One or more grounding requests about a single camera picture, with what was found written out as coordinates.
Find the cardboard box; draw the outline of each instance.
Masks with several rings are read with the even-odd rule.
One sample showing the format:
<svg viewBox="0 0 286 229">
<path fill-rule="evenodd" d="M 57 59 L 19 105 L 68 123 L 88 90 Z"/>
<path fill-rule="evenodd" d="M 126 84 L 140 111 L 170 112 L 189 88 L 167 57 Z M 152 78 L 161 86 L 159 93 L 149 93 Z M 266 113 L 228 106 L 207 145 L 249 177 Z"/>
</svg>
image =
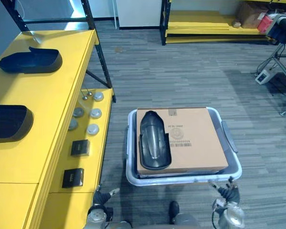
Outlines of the cardboard box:
<svg viewBox="0 0 286 229">
<path fill-rule="evenodd" d="M 172 163 L 162 170 L 148 170 L 140 163 L 140 123 L 155 111 L 169 134 Z M 150 108 L 137 110 L 137 170 L 140 175 L 215 173 L 228 167 L 224 151 L 207 108 Z"/>
<path fill-rule="evenodd" d="M 268 8 L 261 2 L 242 1 L 236 18 L 244 29 L 255 29 L 267 12 Z"/>
</svg>

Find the circular logo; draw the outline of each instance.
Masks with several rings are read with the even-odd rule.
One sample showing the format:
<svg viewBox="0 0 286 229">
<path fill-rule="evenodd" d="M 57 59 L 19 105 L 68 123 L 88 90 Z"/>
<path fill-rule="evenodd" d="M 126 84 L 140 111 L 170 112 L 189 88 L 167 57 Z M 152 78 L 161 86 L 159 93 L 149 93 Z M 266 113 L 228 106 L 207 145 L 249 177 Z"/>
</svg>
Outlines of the circular logo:
<svg viewBox="0 0 286 229">
<path fill-rule="evenodd" d="M 172 136 L 174 139 L 180 140 L 183 138 L 184 134 L 180 128 L 173 128 L 170 131 L 170 136 Z"/>
</svg>

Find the small black box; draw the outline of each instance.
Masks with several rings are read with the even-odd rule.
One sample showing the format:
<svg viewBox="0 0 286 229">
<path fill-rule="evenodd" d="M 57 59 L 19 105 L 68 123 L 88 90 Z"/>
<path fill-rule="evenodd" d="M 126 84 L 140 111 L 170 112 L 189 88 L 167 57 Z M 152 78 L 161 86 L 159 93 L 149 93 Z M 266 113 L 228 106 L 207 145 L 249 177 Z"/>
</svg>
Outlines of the small black box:
<svg viewBox="0 0 286 229">
<path fill-rule="evenodd" d="M 88 156 L 89 155 L 89 140 L 78 140 L 72 142 L 71 156 Z"/>
<path fill-rule="evenodd" d="M 74 168 L 65 170 L 62 179 L 62 187 L 82 186 L 84 181 L 84 169 Z"/>
</svg>

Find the gray carpet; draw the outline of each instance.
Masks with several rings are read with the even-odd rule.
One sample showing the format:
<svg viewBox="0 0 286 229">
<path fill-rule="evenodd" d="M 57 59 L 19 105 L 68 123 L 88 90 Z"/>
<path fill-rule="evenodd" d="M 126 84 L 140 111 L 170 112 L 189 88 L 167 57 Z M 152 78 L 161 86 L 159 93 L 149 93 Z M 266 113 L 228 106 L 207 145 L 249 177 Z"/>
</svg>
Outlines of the gray carpet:
<svg viewBox="0 0 286 229">
<path fill-rule="evenodd" d="M 254 73 L 275 49 L 248 43 L 161 45 L 158 30 L 115 30 L 113 22 L 96 22 L 117 103 L 112 104 L 102 167 L 104 191 L 120 187 L 107 206 L 113 221 L 134 226 L 167 223 L 171 200 L 211 226 L 211 204 L 219 194 L 208 184 L 134 187 L 125 177 L 125 129 L 137 107 L 210 106 L 226 120 L 243 174 L 238 179 L 246 228 L 286 229 L 286 97 L 271 84 L 258 85 Z M 94 51 L 89 69 L 102 76 Z M 286 84 L 286 78 L 278 75 Z M 88 87 L 103 87 L 86 76 Z M 278 80 L 273 84 L 286 93 Z"/>
</svg>

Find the wall baseboard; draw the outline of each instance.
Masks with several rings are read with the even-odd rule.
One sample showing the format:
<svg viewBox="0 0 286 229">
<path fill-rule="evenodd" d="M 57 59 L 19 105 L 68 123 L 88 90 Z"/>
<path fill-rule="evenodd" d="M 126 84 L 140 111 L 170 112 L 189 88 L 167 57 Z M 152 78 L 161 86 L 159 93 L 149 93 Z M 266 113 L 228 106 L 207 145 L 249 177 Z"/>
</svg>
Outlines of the wall baseboard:
<svg viewBox="0 0 286 229">
<path fill-rule="evenodd" d="M 134 27 L 119 27 L 120 30 L 158 30 L 160 26 L 134 26 Z"/>
<path fill-rule="evenodd" d="M 107 18 L 93 18 L 93 20 L 95 21 L 113 21 L 114 20 L 114 17 L 107 17 Z"/>
</svg>

